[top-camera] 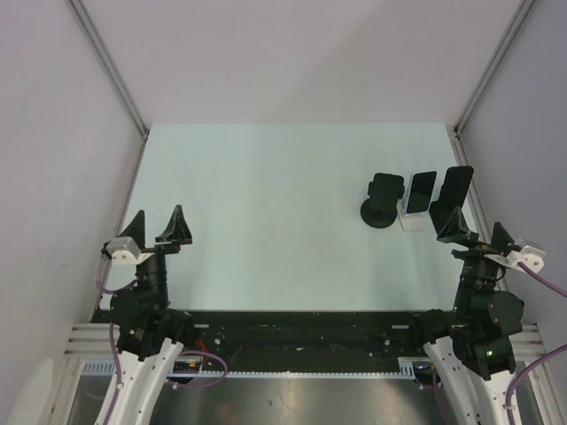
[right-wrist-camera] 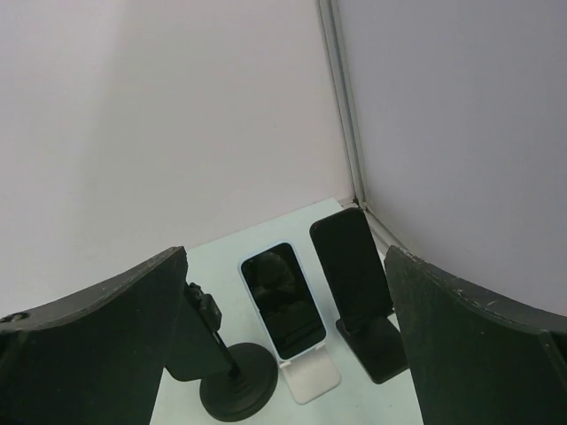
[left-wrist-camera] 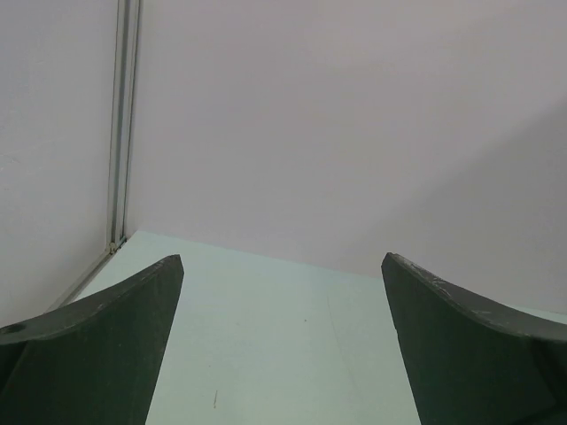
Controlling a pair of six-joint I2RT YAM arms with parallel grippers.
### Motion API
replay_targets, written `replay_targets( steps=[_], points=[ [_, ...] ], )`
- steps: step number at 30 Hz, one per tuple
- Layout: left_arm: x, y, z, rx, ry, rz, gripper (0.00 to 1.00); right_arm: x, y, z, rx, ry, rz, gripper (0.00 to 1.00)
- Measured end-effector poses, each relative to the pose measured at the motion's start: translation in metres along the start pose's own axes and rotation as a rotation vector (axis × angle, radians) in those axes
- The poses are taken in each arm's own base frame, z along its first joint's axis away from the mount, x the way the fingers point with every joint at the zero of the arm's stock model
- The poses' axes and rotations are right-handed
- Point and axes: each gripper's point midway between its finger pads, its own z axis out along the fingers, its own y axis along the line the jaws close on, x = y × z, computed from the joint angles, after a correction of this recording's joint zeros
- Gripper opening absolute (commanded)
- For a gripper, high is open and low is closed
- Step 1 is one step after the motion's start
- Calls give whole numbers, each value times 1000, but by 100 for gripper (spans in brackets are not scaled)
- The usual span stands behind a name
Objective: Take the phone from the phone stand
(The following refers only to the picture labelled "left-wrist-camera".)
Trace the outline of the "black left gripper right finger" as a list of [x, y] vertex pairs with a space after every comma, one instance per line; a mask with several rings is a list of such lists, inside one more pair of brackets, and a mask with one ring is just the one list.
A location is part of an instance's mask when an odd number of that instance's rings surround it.
[[382, 262], [423, 424], [564, 424], [566, 326], [444, 281], [399, 254]]

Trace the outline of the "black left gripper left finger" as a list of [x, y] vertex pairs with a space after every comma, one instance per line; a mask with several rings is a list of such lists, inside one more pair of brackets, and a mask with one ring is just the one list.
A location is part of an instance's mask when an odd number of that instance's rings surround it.
[[183, 285], [180, 255], [1, 329], [3, 424], [144, 424]]

